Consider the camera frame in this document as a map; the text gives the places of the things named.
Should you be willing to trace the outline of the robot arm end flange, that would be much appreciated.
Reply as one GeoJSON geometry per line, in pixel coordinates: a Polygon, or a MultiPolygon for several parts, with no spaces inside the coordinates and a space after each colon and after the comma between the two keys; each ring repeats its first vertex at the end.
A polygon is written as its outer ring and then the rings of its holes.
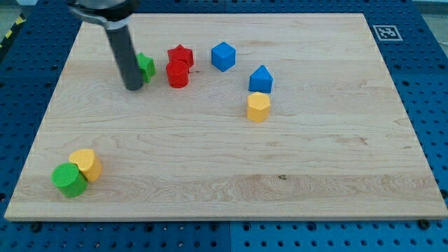
{"type": "Polygon", "coordinates": [[[140,0],[67,0],[69,11],[83,22],[107,30],[126,26],[140,7],[140,0]]]}

